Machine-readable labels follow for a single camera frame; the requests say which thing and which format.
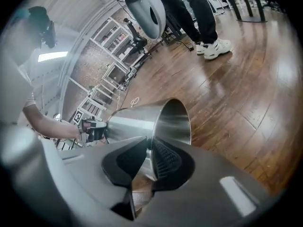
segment black stand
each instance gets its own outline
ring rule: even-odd
[[[166,13],[166,25],[172,31],[172,34],[175,36],[176,40],[182,39],[182,33],[180,32],[181,26],[178,25],[175,18],[169,12]],[[162,36],[162,39],[167,45],[170,44],[170,41],[165,36]]]
[[[242,19],[241,15],[240,15],[240,12],[238,10],[236,2],[234,0],[229,0],[229,2],[231,3],[231,5],[233,7],[233,10],[235,11],[235,14],[236,14],[236,17],[237,17],[238,21],[241,21],[241,22],[251,22],[251,23],[264,23],[264,22],[267,22],[265,20],[264,11],[263,11],[263,8],[262,8],[260,0],[255,0],[256,4],[257,4],[257,7],[258,7],[258,10],[259,10],[260,18],[253,16],[249,1],[248,0],[244,0],[244,1],[246,3],[246,7],[247,7],[247,10],[248,10],[249,17],[246,17],[246,18]]]

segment black cap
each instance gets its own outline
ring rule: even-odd
[[[47,15],[44,7],[36,6],[28,9],[30,16],[29,22],[41,36],[41,42],[45,42],[49,48],[55,46],[56,33],[54,23]]]

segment person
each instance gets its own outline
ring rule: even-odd
[[[207,0],[188,0],[198,22],[199,31],[182,0],[161,0],[165,9],[176,19],[185,33],[196,44],[198,55],[213,60],[232,48],[229,40],[218,38],[216,22]]]
[[[17,9],[1,38],[1,72],[8,75],[11,74],[10,70],[16,67],[16,71],[18,71],[23,78],[15,79],[11,87],[8,85],[9,81],[13,80],[13,78],[8,79],[6,82],[3,82],[5,80],[1,80],[1,87],[3,86],[1,89],[1,97],[4,98],[4,100],[11,100],[11,109],[8,109],[11,115],[6,116],[2,114],[2,122],[7,123],[7,118],[9,117],[9,123],[16,123],[18,121],[21,112],[17,114],[14,108],[17,108],[18,100],[20,101],[20,98],[23,97],[23,92],[26,91],[25,84],[21,86],[22,88],[19,88],[18,92],[9,90],[9,94],[6,93],[8,89],[4,87],[12,88],[16,86],[19,81],[22,81],[22,79],[25,79],[29,84],[31,83],[22,65],[30,58],[35,49],[41,48],[42,43],[46,43],[49,48],[55,46],[54,25],[53,21],[49,19],[46,9],[44,7]],[[31,126],[38,133],[49,138],[80,139],[78,126],[59,122],[44,116],[36,106],[32,87],[29,88],[29,93],[31,93],[27,100],[25,97],[26,103],[23,104],[23,113]]]

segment metal machine surface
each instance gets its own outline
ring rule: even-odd
[[[158,178],[154,166],[154,137],[166,137],[190,145],[191,129],[185,106],[178,99],[167,99],[113,113],[107,122],[105,135],[109,142],[136,136],[147,137],[148,147],[141,172],[152,180]]]
[[[0,164],[16,193],[60,226],[222,226],[245,221],[268,198],[257,181],[223,157],[154,137],[160,152],[170,155],[170,171],[153,183],[152,200],[135,218],[131,181],[145,159],[146,138],[59,154],[30,129],[4,127],[0,139]]]

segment gray equipment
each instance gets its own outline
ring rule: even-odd
[[[145,34],[159,39],[166,25],[165,9],[161,0],[118,0],[125,2]]]
[[[111,117],[107,133],[112,141],[120,134],[131,138],[103,147],[60,152],[50,140],[40,140],[28,128],[3,126],[0,164],[16,194],[52,224],[244,225],[268,199],[267,191],[220,155],[190,146],[185,113],[176,99],[133,111],[124,109]],[[123,117],[128,122],[124,126]],[[110,133],[114,128],[118,134]],[[150,147],[157,179],[152,184],[151,201],[135,218],[131,182]]]
[[[102,139],[106,126],[105,122],[96,121],[94,117],[91,119],[82,119],[79,129],[82,143],[85,144]]]

